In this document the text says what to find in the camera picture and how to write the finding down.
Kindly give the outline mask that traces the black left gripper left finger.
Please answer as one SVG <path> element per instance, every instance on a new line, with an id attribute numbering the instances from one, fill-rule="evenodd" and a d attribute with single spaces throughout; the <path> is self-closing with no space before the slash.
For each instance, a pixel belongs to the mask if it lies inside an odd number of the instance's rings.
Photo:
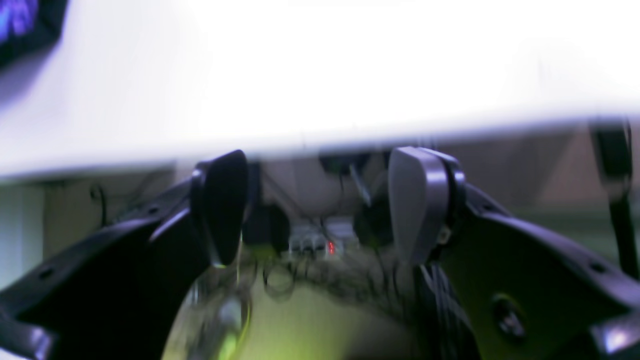
<path id="1" fill-rule="evenodd" d="M 241 150 L 46 260 L 1 292 L 1 358 L 159 360 L 192 284 L 237 256 L 249 191 Z"/>

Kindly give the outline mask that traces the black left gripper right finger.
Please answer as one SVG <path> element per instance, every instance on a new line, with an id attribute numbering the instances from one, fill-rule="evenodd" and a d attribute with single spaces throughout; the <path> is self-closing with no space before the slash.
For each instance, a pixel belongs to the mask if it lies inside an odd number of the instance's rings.
<path id="1" fill-rule="evenodd" d="M 388 197 L 398 256 L 443 273 L 484 360 L 639 358 L 639 282 L 510 214 L 454 157 L 394 148 Z"/>

